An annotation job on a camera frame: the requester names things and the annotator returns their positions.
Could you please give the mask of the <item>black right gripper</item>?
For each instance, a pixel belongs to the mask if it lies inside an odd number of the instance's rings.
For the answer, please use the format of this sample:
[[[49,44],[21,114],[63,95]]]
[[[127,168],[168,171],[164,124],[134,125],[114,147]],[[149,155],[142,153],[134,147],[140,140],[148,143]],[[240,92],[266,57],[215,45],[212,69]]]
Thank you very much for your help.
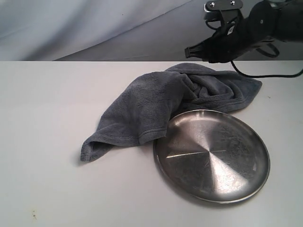
[[[208,39],[199,44],[187,47],[185,57],[198,57],[209,63],[227,63],[255,49],[253,24],[251,16],[234,17],[223,20],[221,26]]]

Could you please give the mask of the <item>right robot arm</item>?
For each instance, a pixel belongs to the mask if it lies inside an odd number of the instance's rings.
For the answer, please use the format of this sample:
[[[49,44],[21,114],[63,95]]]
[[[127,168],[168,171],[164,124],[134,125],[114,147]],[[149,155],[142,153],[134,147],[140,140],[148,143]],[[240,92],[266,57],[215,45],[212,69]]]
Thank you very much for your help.
[[[185,49],[185,57],[209,63],[227,63],[256,50],[269,58],[279,56],[273,45],[303,41],[303,2],[286,0],[257,3],[248,17],[243,17],[241,0],[211,0],[204,5],[205,23],[220,22],[208,39]]]

